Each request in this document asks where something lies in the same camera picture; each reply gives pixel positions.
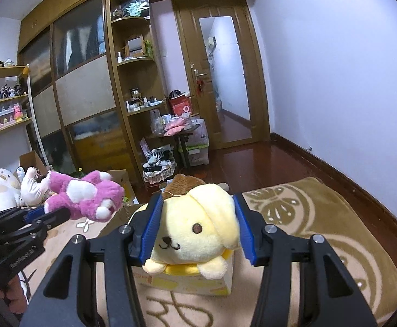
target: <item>plush toy nose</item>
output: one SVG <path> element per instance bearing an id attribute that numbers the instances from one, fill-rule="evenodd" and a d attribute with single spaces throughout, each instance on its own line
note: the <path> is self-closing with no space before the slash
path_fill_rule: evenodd
<path id="1" fill-rule="evenodd" d="M 165 242 L 166 244 L 171 244 L 171 237 L 170 236 L 162 237 L 162 241 Z"/>

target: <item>beige rug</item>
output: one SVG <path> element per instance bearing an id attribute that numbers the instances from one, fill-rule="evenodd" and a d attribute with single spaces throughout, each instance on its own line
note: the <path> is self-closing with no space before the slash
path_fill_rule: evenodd
<path id="1" fill-rule="evenodd" d="M 346 200 L 314 178 L 243 193 L 249 207 L 286 233 L 310 237 L 323 234 L 359 285 L 377 321 L 382 325 L 397 308 L 397 270 L 389 255 L 360 221 Z M 130 212 L 119 212 L 103 231 L 128 221 Z M 87 238 L 99 234 L 105 224 L 88 220 L 67 222 L 52 230 L 46 253 L 25 269 L 33 294 L 46 270 L 69 238 L 83 233 Z M 293 264 L 293 291 L 289 326 L 298 318 L 298 267 Z M 102 274 L 98 274 L 99 313 L 106 318 L 102 293 Z M 232 293 L 228 297 L 208 297 L 172 293 L 138 286 L 141 308 L 147 326 L 154 327 L 245 327 L 250 325 L 256 306 L 262 268 L 254 268 L 235 253 Z"/>

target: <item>blue gripper pad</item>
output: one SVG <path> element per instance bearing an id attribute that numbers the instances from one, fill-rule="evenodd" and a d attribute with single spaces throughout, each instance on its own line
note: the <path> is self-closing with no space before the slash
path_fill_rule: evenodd
<path id="1" fill-rule="evenodd" d="M 134 237 L 129 246 L 130 264 L 142 266 L 150 258 L 162 216 L 162 195 L 154 194 L 147 208 L 134 214 L 129 223 L 134 228 Z"/>
<path id="2" fill-rule="evenodd" d="M 235 194 L 233 196 L 233 200 L 235 201 L 235 213 L 239 222 L 241 245 L 243 247 L 244 255 L 250 261 L 250 264 L 254 265 L 256 262 L 256 252 L 254 251 L 254 236 L 250 230 L 250 226 L 244 214 L 244 210 L 249 210 L 249 208 L 242 194 Z"/>
<path id="3" fill-rule="evenodd" d="M 233 200 L 245 257 L 255 267 L 268 264 L 271 246 L 263 237 L 266 222 L 262 214 L 250 210 L 242 194 L 235 194 Z"/>
<path id="4" fill-rule="evenodd" d="M 44 215 L 44 205 L 38 206 L 36 209 L 30 210 L 25 216 L 26 224 L 31 224 L 35 219 Z"/>

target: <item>pink bag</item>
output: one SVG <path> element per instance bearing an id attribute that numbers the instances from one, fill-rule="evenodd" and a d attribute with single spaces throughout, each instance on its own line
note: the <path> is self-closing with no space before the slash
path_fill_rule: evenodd
<path id="1" fill-rule="evenodd" d="M 171 128 L 175 128 L 177 126 L 181 126 L 183 124 L 186 123 L 186 119 L 183 118 L 177 118 L 176 120 L 173 120 L 172 122 L 169 122 L 166 126 L 165 126 L 165 130 L 171 129 Z"/>
<path id="2" fill-rule="evenodd" d="M 178 132 L 181 132 L 183 129 L 185 129 L 184 125 L 176 126 L 175 128 L 171 128 L 170 130 L 168 130 L 163 136 L 175 135 Z"/>

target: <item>yellow plush toy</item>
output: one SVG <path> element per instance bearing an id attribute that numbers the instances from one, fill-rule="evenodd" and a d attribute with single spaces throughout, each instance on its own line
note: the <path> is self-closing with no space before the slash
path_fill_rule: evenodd
<path id="1" fill-rule="evenodd" d="M 225 251 L 238 246 L 232 197 L 216 184 L 204 184 L 164 201 L 153 252 L 143 269 L 157 274 L 193 265 L 205 278 L 220 279 L 227 272 Z"/>

